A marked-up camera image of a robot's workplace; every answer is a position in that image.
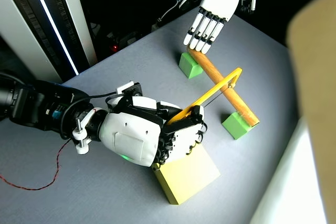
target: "wooden stick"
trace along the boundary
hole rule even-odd
[[[210,79],[215,83],[219,83],[224,79],[222,74],[217,70],[213,63],[207,58],[206,55],[201,52],[197,52],[187,47],[188,53],[194,58],[195,61],[203,68]],[[250,125],[254,126],[260,121],[246,105],[246,103],[240,98],[233,88],[229,88],[228,85],[223,86],[221,92],[226,99],[232,104],[232,106],[241,114],[244,120]]]

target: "led light strip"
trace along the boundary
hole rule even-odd
[[[63,47],[63,50],[64,50],[66,56],[68,57],[68,60],[69,60],[69,62],[70,62],[70,64],[71,64],[71,66],[72,66],[72,68],[73,68],[75,74],[78,75],[79,73],[78,73],[78,71],[77,71],[77,68],[75,67],[75,64],[73,63],[72,58],[70,57],[70,54],[69,54],[69,52],[68,52],[68,50],[67,50],[67,48],[66,48],[66,46],[65,46],[65,44],[64,44],[64,42],[63,42],[63,39],[62,39],[61,35],[59,34],[59,31],[58,31],[58,29],[57,29],[57,27],[56,27],[56,25],[55,25],[54,20],[52,19],[52,16],[51,16],[51,14],[50,14],[50,12],[49,12],[49,9],[48,9],[48,7],[47,7],[47,5],[46,5],[46,2],[45,2],[44,0],[40,0],[40,2],[41,2],[41,4],[42,4],[42,6],[43,6],[44,11],[46,12],[46,14],[47,14],[47,16],[48,16],[48,19],[49,19],[49,21],[50,21],[50,23],[51,23],[52,28],[53,28],[54,31],[55,31],[55,34],[56,34],[56,36],[57,36],[59,42],[61,43],[61,45],[62,45],[62,47]]]

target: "yellow box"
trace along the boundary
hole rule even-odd
[[[179,205],[220,176],[219,170],[201,144],[190,155],[156,170],[170,204]]]

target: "robotic hand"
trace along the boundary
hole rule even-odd
[[[109,111],[89,103],[99,97],[107,97]],[[207,128],[203,107],[193,107],[186,118],[168,125],[180,111],[173,104],[143,97],[139,83],[129,82],[116,92],[91,97],[50,82],[26,85],[0,79],[0,119],[8,116],[17,124],[59,132],[62,138],[73,139],[78,154],[87,153],[91,141],[101,141],[143,166],[158,164],[160,168],[188,155],[202,141]]]
[[[182,0],[180,7],[187,0]],[[207,53],[226,22],[235,12],[239,0],[202,0],[198,14],[192,23],[183,44],[191,49]],[[241,0],[241,10],[252,13],[256,0]]]

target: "gray table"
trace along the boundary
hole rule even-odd
[[[213,86],[206,74],[187,80],[177,66],[193,10],[66,84],[101,94],[134,80],[144,95],[187,106]],[[233,107],[220,95],[205,110],[204,146],[220,178],[180,206],[169,205],[153,172],[128,163],[100,143],[77,155],[63,150],[56,182],[24,191],[0,182],[1,223],[248,223],[297,122],[296,94],[287,49],[233,17],[208,53],[222,74],[240,66],[236,90],[261,123],[234,141],[222,127]],[[104,106],[103,99],[93,101]],[[55,172],[63,140],[0,122],[0,172],[13,183],[40,187]]]

